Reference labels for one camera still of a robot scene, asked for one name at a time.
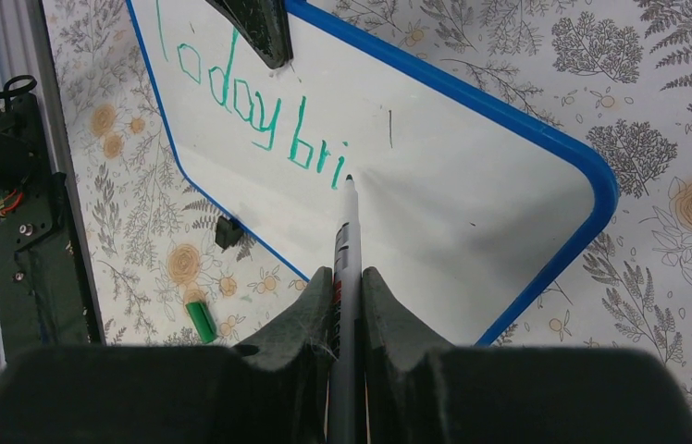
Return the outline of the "blue framed whiteboard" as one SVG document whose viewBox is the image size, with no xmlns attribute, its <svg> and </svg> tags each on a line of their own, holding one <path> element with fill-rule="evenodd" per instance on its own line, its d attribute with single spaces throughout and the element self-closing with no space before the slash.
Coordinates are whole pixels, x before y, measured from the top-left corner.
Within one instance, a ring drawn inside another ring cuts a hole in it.
<svg viewBox="0 0 692 444">
<path fill-rule="evenodd" d="M 594 150 L 304 1 L 277 70 L 204 1 L 128 10 L 191 185 L 310 277 L 352 177 L 364 266 L 451 342 L 496 339 L 615 211 Z"/>
</svg>

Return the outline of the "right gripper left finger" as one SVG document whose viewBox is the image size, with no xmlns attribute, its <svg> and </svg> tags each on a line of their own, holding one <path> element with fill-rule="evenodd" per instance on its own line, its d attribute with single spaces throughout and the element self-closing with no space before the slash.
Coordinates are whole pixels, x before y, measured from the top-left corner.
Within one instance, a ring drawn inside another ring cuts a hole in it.
<svg viewBox="0 0 692 444">
<path fill-rule="evenodd" d="M 0 376 L 0 443 L 321 443 L 333 277 L 230 346 L 47 346 Z"/>
</svg>

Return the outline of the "green marker cap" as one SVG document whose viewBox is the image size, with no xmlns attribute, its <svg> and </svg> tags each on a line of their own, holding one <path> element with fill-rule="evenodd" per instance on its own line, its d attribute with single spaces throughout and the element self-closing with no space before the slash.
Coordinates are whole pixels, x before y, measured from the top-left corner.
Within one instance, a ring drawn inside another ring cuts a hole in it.
<svg viewBox="0 0 692 444">
<path fill-rule="evenodd" d="M 205 302 L 189 302 L 185 309 L 203 344 L 212 343 L 217 337 L 217 328 Z"/>
</svg>

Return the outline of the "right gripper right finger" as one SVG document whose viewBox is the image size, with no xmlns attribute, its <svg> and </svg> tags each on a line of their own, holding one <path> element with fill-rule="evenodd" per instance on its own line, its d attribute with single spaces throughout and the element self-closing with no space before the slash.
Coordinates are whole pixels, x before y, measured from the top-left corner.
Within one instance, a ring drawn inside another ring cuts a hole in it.
<svg viewBox="0 0 692 444">
<path fill-rule="evenodd" d="M 671 373 L 624 348 L 456 346 L 362 277 L 374 443 L 692 443 Z"/>
</svg>

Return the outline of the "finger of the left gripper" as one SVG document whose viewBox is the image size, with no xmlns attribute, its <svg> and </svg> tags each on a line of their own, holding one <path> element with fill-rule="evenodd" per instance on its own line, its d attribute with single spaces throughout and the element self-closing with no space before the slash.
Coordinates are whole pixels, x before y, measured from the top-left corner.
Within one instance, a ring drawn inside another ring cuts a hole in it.
<svg viewBox="0 0 692 444">
<path fill-rule="evenodd" d="M 270 69 L 293 59 L 290 26 L 282 0 L 206 0 L 239 32 Z"/>
</svg>

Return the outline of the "white marker pen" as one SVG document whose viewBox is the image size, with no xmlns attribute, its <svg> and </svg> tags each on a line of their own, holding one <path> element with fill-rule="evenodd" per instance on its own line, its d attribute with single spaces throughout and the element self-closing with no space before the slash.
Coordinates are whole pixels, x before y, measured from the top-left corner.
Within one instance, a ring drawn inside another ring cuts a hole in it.
<svg viewBox="0 0 692 444">
<path fill-rule="evenodd" d="M 336 233 L 330 349 L 327 441 L 365 442 L 365 381 L 360 363 L 362 245 L 358 192 L 349 175 L 343 184 L 342 220 Z"/>
</svg>

